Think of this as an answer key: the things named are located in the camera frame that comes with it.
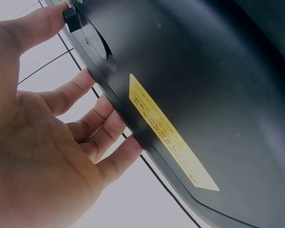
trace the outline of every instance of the black plastic surface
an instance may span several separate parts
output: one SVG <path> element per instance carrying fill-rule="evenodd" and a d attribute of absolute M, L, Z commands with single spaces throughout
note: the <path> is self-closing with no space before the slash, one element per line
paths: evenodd
<path fill-rule="evenodd" d="M 70 41 L 192 210 L 213 227 L 285 228 L 285 59 L 262 29 L 227 0 L 90 0 L 76 7 L 105 41 L 115 69 L 82 31 L 68 34 Z M 220 192 L 187 179 L 129 101 L 130 73 Z"/>
<path fill-rule="evenodd" d="M 81 29 L 81 23 L 74 7 L 68 9 L 63 13 L 65 23 L 68 26 L 69 32 L 75 32 Z"/>
<path fill-rule="evenodd" d="M 285 0 L 235 0 L 285 58 Z"/>

